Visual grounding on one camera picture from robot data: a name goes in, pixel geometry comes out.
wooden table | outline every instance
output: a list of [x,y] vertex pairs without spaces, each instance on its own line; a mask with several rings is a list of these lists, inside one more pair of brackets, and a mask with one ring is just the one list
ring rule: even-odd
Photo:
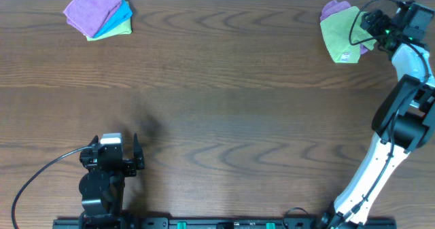
[[[112,132],[126,156],[133,133],[146,145],[146,170],[124,194],[137,215],[320,214],[366,155],[397,82],[377,50],[331,61],[319,27],[330,0],[129,0],[133,34],[93,42],[65,22],[70,1],[0,0],[0,228],[35,171]],[[434,155],[433,141],[413,153],[371,215],[433,227]],[[77,217],[85,173],[78,155],[43,172],[18,202],[21,228]]]

stack of cloths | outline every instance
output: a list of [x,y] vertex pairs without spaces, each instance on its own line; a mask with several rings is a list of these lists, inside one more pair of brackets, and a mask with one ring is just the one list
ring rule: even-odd
[[88,41],[131,34],[133,13],[125,0],[73,0],[63,13]]
[[[336,63],[357,63],[360,55],[374,48],[376,43],[374,39],[356,46],[349,43],[351,25],[359,11],[357,7],[351,7],[347,1],[331,1],[321,11],[321,33],[331,58]],[[360,14],[353,28],[352,42],[354,43],[371,37],[360,27],[364,13]]]

black cable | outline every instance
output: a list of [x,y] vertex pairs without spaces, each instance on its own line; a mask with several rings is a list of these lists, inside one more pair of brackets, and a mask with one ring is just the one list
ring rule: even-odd
[[[375,2],[375,1],[380,1],[380,0],[371,0],[371,1],[369,1],[368,3],[366,3],[365,5],[363,5],[363,6],[361,7],[360,11],[356,14],[355,20],[353,20],[353,23],[352,23],[352,26],[351,26],[351,30],[350,30],[350,32],[349,32],[349,43],[350,43],[351,45],[356,46],[356,45],[359,45],[359,44],[361,44],[361,43],[364,43],[364,42],[367,42],[367,41],[370,41],[370,40],[373,40],[373,39],[380,39],[380,38],[382,38],[382,37],[386,37],[386,35],[378,35],[378,36],[374,36],[374,37],[371,37],[371,38],[368,38],[368,39],[363,39],[363,40],[361,40],[361,41],[357,41],[357,42],[355,42],[355,43],[353,43],[353,42],[352,42],[352,39],[351,39],[353,28],[354,28],[354,26],[355,26],[356,20],[357,20],[358,17],[360,16],[361,12],[362,12],[364,9],[366,9],[366,7],[368,7],[371,3]],[[386,1],[392,1],[392,2],[396,3],[397,5],[399,5],[399,4],[401,3],[401,1],[398,1],[398,0],[386,0]]]
[[364,196],[362,196],[362,200],[358,203],[358,204],[356,204],[356,205],[354,205],[353,207],[352,207],[352,209],[350,210],[350,214],[348,214],[347,215],[347,217],[349,217],[349,216],[351,216],[351,215],[353,215],[353,214],[356,214],[360,209],[361,209],[361,207],[362,207],[362,205],[366,202],[366,201],[368,201],[368,198],[370,197],[370,195],[372,194],[372,192],[373,192],[373,190],[375,189],[375,187],[377,186],[377,184],[379,183],[379,181],[381,180],[381,178],[382,178],[382,176],[384,175],[384,173],[385,173],[385,171],[387,170],[387,167],[388,167],[388,165],[389,165],[389,163],[390,163],[390,161],[391,161],[391,159],[394,157],[393,156],[393,152],[394,152],[394,145],[395,145],[395,142],[394,142],[394,125],[396,124],[396,120],[397,120],[397,117],[398,117],[398,115],[399,115],[399,109],[403,106],[403,104],[404,104],[404,102],[410,97],[410,96],[412,96],[413,94],[415,94],[416,93],[416,91],[418,91],[418,90],[420,90],[421,88],[423,88],[425,85],[426,85],[426,83],[429,81],[429,78],[430,78],[430,74],[429,74],[429,65],[426,63],[426,60],[425,60],[425,58],[423,57],[423,54],[421,53],[421,52],[419,52],[411,43],[409,43],[409,42],[407,42],[407,41],[405,41],[405,40],[403,40],[403,39],[399,39],[402,43],[404,43],[405,45],[407,45],[407,46],[409,46],[411,49],[413,49],[413,51],[415,52],[415,53],[417,53],[417,55],[419,56],[419,58],[420,58],[420,60],[423,62],[423,65],[424,65],[424,69],[425,69],[425,76],[424,76],[424,79],[423,79],[423,81],[418,85],[418,86],[416,86],[414,89],[412,89],[412,90],[410,90],[410,92],[402,99],[402,101],[400,102],[400,104],[399,104],[399,107],[398,107],[398,110],[397,110],[397,112],[394,114],[394,116],[393,116],[393,118],[391,119],[391,124],[390,124],[390,128],[388,128],[388,136],[389,136],[389,139],[390,139],[390,142],[391,142],[391,147],[390,147],[390,151],[389,151],[389,153],[388,153],[388,158],[387,158],[387,160],[385,161],[385,164],[384,164],[384,166],[383,166],[383,168],[382,168],[382,170],[381,170],[381,172],[379,173],[379,175],[378,175],[378,177],[376,178],[376,180],[375,180],[375,182],[373,183],[373,185],[371,186],[371,188],[369,189],[369,191],[367,192],[367,194]]
[[307,215],[309,215],[308,212],[307,212],[306,210],[304,210],[303,208],[301,208],[301,207],[293,207],[293,208],[289,209],[287,212],[285,212],[285,214],[284,214],[284,216],[283,216],[282,224],[283,224],[283,227],[284,227],[284,228],[289,229],[289,228],[288,228],[288,225],[286,225],[286,224],[284,223],[284,219],[285,219],[285,217],[286,217],[287,215],[289,215],[291,212],[293,212],[293,211],[297,211],[297,210],[304,211]]
[[67,154],[63,154],[62,156],[60,156],[59,158],[57,158],[57,159],[55,159],[55,160],[53,160],[53,161],[51,161],[51,162],[49,162],[48,164],[46,164],[44,167],[42,167],[40,170],[38,170],[38,172],[36,172],[33,176],[32,176],[32,178],[30,178],[24,185],[23,185],[23,187],[20,189],[20,191],[17,193],[17,195],[15,196],[15,199],[14,199],[14,202],[12,203],[12,211],[11,211],[11,216],[12,216],[12,224],[14,225],[14,228],[15,229],[19,229],[19,227],[18,227],[18,224],[16,223],[16,218],[15,218],[15,208],[16,208],[16,203],[18,202],[18,199],[20,198],[20,196],[21,196],[21,194],[22,194],[22,192],[24,191],[24,189],[26,189],[26,187],[42,172],[42,171],[44,171],[46,168],[48,168],[50,165],[52,165],[52,164],[54,164],[55,162],[58,162],[59,160],[61,160],[61,159],[63,159],[63,158],[65,158],[65,157],[67,157],[67,156],[70,156],[70,155],[72,155],[72,154],[74,154],[74,153],[76,153],[76,152],[80,152],[80,151],[82,151],[82,150],[85,150],[85,149],[89,149],[89,148],[92,148],[92,147],[81,147],[81,148],[79,148],[79,149],[76,149],[76,150],[74,150],[74,151],[71,151],[71,152],[69,152],[69,153],[67,153]]

